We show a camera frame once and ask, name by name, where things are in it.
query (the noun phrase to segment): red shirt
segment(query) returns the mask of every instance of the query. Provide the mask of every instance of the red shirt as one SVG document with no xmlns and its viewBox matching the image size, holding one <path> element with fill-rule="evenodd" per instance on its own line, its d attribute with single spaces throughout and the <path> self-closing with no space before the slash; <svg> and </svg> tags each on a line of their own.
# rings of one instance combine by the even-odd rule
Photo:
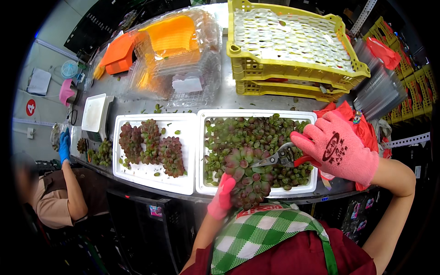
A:
<svg viewBox="0 0 440 275">
<path fill-rule="evenodd" d="M 321 222 L 330 238 L 339 275 L 376 274 L 373 259 L 336 228 Z M 205 275 L 211 245 L 197 249 L 196 261 L 182 275 Z M 321 239 L 314 231 L 304 231 L 233 268 L 227 275 L 327 274 Z"/>
</svg>

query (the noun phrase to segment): pink rubber glove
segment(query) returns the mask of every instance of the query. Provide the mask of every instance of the pink rubber glove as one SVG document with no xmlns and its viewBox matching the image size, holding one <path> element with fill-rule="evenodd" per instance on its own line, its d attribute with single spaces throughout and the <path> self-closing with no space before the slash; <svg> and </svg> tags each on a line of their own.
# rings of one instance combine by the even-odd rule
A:
<svg viewBox="0 0 440 275">
<path fill-rule="evenodd" d="M 235 180 L 231 175 L 223 173 L 217 193 L 208 204 L 208 213 L 216 220 L 226 217 L 228 210 L 232 207 L 230 191 L 235 186 Z"/>
<path fill-rule="evenodd" d="M 304 127 L 304 136 L 290 134 L 290 140 L 304 153 L 312 156 L 323 172 L 368 186 L 379 165 L 379 155 L 365 148 L 353 132 L 351 123 L 338 111 L 327 112 L 315 125 Z"/>
</svg>

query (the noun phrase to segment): small fan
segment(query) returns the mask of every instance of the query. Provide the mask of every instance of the small fan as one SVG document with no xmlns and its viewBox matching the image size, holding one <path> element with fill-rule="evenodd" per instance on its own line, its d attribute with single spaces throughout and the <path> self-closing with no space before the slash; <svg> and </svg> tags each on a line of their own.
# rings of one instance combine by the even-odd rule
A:
<svg viewBox="0 0 440 275">
<path fill-rule="evenodd" d="M 76 76 L 77 72 L 78 64 L 73 60 L 66 61 L 61 66 L 61 75 L 65 79 L 73 78 L 74 76 Z"/>
</svg>

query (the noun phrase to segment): wall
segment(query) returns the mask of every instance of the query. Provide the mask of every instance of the wall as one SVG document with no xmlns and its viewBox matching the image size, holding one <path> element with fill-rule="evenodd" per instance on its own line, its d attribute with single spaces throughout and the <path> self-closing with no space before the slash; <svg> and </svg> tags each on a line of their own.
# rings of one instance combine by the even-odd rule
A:
<svg viewBox="0 0 440 275">
<path fill-rule="evenodd" d="M 63 46 L 64 42 L 79 20 L 96 2 L 97 0 L 60 1 L 42 25 L 37 37 L 72 53 Z M 44 46 L 36 43 L 32 45 L 19 80 L 19 91 L 16 93 L 14 102 L 14 117 L 53 123 L 66 120 L 67 107 L 60 103 L 58 94 L 63 82 L 60 73 L 61 65 L 67 60 L 69 58 Z M 52 75 L 45 98 L 23 92 L 26 90 L 34 67 L 48 71 Z M 35 113 L 31 117 L 26 114 L 26 103 L 29 99 L 34 99 L 36 104 Z M 59 159 L 58 153 L 52 149 L 50 142 L 52 128 L 21 123 L 12 125 L 13 129 L 24 131 L 27 131 L 28 127 L 35 129 L 33 139 L 28 139 L 23 133 L 12 131 L 13 153 L 26 152 L 35 160 Z"/>
</svg>

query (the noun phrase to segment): digital scale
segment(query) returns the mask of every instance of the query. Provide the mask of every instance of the digital scale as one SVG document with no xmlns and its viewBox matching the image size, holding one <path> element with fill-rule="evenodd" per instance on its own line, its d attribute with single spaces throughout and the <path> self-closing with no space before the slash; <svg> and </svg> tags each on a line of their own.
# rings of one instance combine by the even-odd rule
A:
<svg viewBox="0 0 440 275">
<path fill-rule="evenodd" d="M 81 129 L 86 131 L 89 140 L 102 143 L 107 138 L 107 113 L 113 100 L 114 96 L 107 94 L 95 95 L 86 99 Z"/>
</svg>

